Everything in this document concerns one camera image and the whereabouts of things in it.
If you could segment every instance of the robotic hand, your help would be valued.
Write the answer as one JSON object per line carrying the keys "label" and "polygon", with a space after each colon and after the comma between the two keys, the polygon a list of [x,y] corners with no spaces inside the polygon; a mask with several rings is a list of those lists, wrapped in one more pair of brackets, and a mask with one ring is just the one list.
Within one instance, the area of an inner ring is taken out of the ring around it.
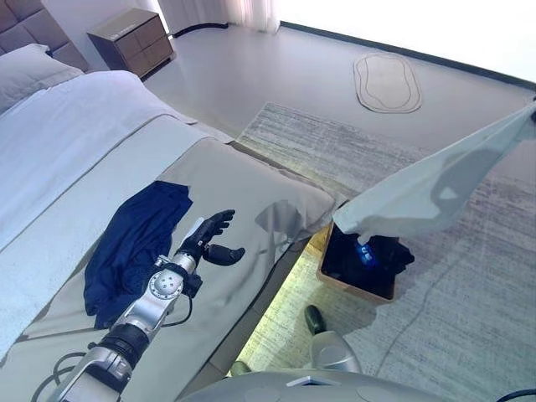
{"label": "robotic hand", "polygon": [[235,215],[233,209],[227,209],[214,214],[187,237],[176,254],[190,255],[198,264],[201,257],[216,265],[233,265],[238,262],[245,253],[244,248],[237,250],[228,249],[221,245],[209,245],[210,240],[224,233],[224,228],[229,227],[229,221]]}
{"label": "robotic hand", "polygon": [[171,260],[164,255],[158,257],[155,266],[159,271],[151,277],[143,295],[123,312],[98,344],[90,345],[90,351],[59,384],[49,402],[120,400],[132,370],[175,301],[182,293],[191,301],[203,284],[195,274],[201,258],[216,265],[233,265],[244,255],[243,248],[209,245],[214,236],[229,227],[234,214],[233,209],[228,209],[203,220]]}

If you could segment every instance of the nightstand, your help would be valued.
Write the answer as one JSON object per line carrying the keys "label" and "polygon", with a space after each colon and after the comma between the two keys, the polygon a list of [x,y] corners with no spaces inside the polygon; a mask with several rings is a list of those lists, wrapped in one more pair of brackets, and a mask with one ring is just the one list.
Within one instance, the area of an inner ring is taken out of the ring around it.
{"label": "nightstand", "polygon": [[111,70],[128,70],[140,78],[173,55],[157,13],[133,8],[88,32]]}

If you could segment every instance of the storage box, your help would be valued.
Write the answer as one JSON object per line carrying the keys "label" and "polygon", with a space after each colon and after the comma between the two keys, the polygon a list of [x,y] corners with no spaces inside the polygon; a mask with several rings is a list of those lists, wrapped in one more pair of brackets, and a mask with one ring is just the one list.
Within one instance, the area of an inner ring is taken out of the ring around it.
{"label": "storage box", "polygon": [[318,268],[317,268],[317,279],[335,289],[338,289],[340,291],[346,291],[348,293],[351,293],[358,297],[362,297],[363,299],[369,300],[376,304],[385,304],[385,303],[392,302],[394,299],[395,277],[393,278],[392,282],[390,281],[389,284],[387,284],[382,289],[382,294],[380,295],[380,294],[376,294],[371,291],[366,291],[359,287],[350,285],[346,282],[340,281],[338,279],[335,279],[327,275],[326,254],[327,254],[327,248],[330,245],[330,240],[332,239],[333,225],[334,225],[333,222],[330,223],[329,226],[327,226],[326,228],[324,228],[323,230],[315,234],[310,241],[310,245],[314,249],[316,249],[320,254],[320,260],[318,262]]}

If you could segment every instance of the upholstered headboard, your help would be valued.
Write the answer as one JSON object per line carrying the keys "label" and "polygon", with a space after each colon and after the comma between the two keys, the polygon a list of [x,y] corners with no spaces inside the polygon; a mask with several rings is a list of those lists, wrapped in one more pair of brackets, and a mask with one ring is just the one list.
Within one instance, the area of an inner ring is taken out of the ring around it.
{"label": "upholstered headboard", "polygon": [[0,0],[0,54],[27,44],[47,44],[58,61],[90,68],[40,0]]}

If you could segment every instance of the white cloth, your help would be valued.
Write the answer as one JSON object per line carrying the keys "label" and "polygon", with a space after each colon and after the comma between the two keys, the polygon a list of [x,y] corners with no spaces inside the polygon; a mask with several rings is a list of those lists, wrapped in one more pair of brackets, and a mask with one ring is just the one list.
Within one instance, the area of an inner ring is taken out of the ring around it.
{"label": "white cloth", "polygon": [[340,208],[345,234],[410,237],[453,224],[487,173],[522,140],[536,137],[536,103],[389,176]]}
{"label": "white cloth", "polygon": [[193,124],[126,71],[82,75],[0,116],[0,251],[111,149],[157,116]]}

